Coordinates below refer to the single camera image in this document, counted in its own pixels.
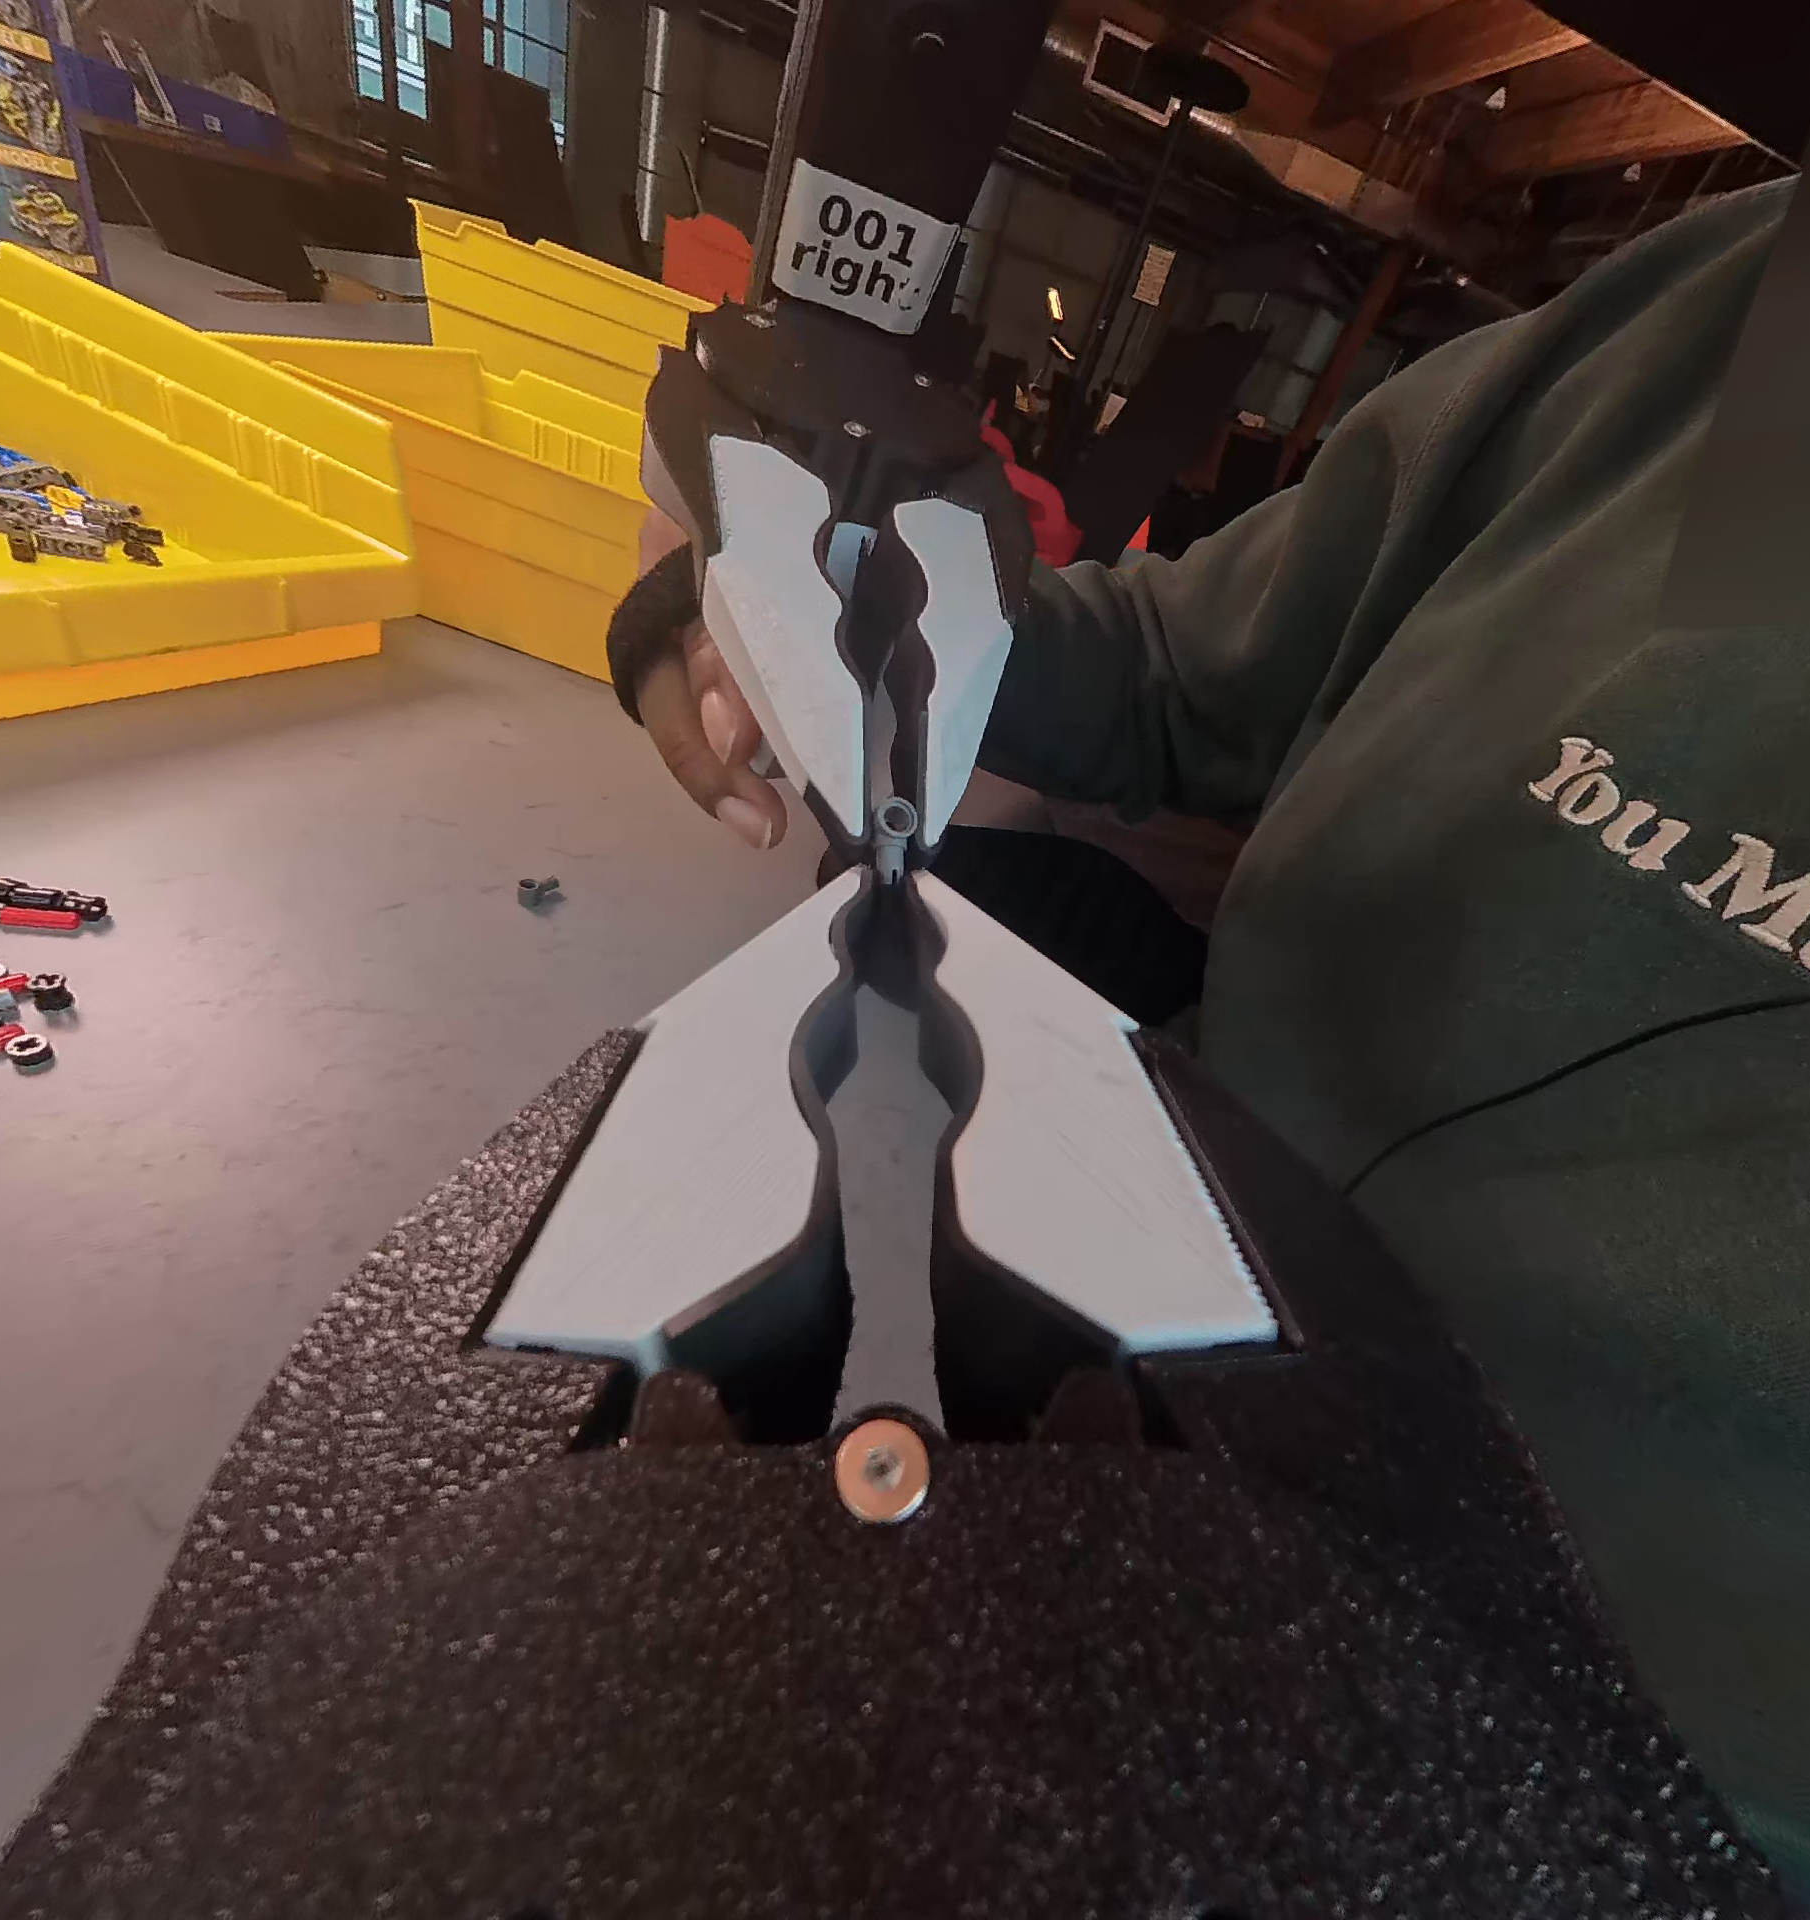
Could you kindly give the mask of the black quilted pad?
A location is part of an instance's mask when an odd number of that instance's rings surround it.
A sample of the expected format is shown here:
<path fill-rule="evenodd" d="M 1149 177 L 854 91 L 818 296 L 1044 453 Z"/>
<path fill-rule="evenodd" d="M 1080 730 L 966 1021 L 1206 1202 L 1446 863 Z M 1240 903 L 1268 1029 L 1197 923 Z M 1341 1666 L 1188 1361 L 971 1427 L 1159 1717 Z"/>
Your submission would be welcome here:
<path fill-rule="evenodd" d="M 1202 1005 L 1206 932 L 1103 846 L 953 826 L 928 871 L 1142 1027 Z"/>

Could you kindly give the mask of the yellow plastic bin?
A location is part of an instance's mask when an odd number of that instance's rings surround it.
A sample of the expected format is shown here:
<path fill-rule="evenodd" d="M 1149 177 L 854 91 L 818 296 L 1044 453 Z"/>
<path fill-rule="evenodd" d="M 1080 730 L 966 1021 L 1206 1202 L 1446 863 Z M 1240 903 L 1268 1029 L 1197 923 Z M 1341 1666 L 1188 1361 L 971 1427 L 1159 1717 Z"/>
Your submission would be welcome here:
<path fill-rule="evenodd" d="M 0 443 L 167 538 L 154 567 L 0 538 L 0 720 L 364 658 L 420 607 L 385 418 L 15 245 Z"/>
<path fill-rule="evenodd" d="M 659 355 L 683 347 L 712 309 L 476 213 L 412 200 L 412 221 L 434 344 L 503 377 L 530 371 L 641 414 Z"/>
<path fill-rule="evenodd" d="M 422 611 L 608 680 L 607 626 L 638 573 L 650 503 L 643 414 L 469 347 L 225 333 L 390 423 L 412 516 Z"/>

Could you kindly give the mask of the pile of grey lego parts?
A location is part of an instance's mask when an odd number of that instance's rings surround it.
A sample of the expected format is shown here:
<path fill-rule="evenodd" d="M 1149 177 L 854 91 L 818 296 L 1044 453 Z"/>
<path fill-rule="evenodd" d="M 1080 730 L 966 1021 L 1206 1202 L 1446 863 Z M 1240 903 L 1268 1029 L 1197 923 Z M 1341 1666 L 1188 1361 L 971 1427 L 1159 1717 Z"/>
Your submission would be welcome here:
<path fill-rule="evenodd" d="M 0 443 L 0 543 L 21 564 L 113 556 L 160 567 L 169 536 L 137 503 L 99 494 L 63 467 Z"/>

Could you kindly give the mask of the person's green sweatshirt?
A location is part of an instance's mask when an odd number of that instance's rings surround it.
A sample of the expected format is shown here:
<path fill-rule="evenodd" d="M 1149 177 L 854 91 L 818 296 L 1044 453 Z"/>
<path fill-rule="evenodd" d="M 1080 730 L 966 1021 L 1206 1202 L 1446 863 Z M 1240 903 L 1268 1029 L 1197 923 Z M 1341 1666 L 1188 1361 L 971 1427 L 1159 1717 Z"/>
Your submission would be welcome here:
<path fill-rule="evenodd" d="M 1229 884 L 1206 1044 L 1457 1321 L 1810 1901 L 1810 177 L 1379 387 L 1402 620 Z"/>

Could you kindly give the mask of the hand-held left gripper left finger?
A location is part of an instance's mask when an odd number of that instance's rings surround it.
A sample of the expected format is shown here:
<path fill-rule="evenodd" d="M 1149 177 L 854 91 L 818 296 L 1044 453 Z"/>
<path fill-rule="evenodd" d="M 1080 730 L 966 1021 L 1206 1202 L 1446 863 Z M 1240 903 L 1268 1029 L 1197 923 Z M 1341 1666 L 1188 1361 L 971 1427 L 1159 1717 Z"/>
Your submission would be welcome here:
<path fill-rule="evenodd" d="M 482 1346 L 690 1373 L 752 1444 L 821 1438 L 852 1319 L 827 1114 L 854 1065 L 852 942 L 844 871 L 638 1025 Z"/>

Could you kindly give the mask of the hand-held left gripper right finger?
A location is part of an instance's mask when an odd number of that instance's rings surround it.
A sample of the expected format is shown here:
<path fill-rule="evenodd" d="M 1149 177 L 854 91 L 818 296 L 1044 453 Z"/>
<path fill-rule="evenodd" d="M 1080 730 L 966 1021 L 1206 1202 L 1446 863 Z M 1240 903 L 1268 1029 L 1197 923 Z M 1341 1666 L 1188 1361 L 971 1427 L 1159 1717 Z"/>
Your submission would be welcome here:
<path fill-rule="evenodd" d="M 951 1436 L 1031 1436 L 1085 1371 L 1280 1348 L 1280 1314 L 1137 1031 L 917 879 L 917 1061 L 949 1110 L 929 1299 Z"/>

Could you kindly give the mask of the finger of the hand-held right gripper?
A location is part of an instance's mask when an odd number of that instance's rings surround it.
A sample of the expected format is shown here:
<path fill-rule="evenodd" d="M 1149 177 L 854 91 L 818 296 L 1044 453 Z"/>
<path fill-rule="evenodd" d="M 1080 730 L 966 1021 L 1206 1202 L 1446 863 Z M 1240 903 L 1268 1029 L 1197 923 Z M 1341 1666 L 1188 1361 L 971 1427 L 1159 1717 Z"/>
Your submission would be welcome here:
<path fill-rule="evenodd" d="M 917 840 L 933 853 L 977 761 L 1014 621 L 982 513 L 946 499 L 909 500 L 900 506 L 900 538 L 925 588 L 913 629 L 933 678 L 928 692 L 909 695 L 909 704 L 920 716 Z"/>
<path fill-rule="evenodd" d="M 830 494 L 774 443 L 709 439 L 718 545 L 701 611 L 781 773 L 838 835 L 866 835 L 867 696 L 838 648 L 844 600 L 819 560 Z"/>

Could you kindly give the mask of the blue toy kit box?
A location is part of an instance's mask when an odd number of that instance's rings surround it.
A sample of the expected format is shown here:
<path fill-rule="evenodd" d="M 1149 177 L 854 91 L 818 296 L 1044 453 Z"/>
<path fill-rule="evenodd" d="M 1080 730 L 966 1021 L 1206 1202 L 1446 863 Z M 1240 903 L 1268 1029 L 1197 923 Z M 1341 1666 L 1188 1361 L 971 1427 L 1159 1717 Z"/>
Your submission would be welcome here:
<path fill-rule="evenodd" d="M 0 2 L 0 247 L 107 281 L 99 210 L 46 3 Z"/>

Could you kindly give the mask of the pile of small lego pins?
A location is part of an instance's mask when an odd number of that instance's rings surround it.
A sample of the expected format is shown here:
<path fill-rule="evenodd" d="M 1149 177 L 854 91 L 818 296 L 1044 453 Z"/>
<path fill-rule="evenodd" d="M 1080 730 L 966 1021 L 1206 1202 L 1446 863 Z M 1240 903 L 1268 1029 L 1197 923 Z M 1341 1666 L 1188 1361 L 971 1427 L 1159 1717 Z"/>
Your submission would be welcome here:
<path fill-rule="evenodd" d="M 111 920 L 107 896 L 0 873 L 0 1063 L 19 1076 L 51 1072 L 59 1058 L 54 1025 L 75 1014 L 71 977 L 54 968 L 10 965 L 5 938 L 78 940 Z"/>

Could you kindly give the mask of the person's right hand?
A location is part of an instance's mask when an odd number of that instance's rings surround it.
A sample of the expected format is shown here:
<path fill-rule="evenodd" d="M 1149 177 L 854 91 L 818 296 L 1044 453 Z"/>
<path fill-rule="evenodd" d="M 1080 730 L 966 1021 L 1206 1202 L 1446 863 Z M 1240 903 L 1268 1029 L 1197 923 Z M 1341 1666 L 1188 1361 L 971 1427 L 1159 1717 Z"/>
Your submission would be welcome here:
<path fill-rule="evenodd" d="M 703 621 L 693 620 L 635 688 L 643 727 L 679 788 L 752 851 L 774 848 L 789 812 L 755 769 L 763 732 Z"/>

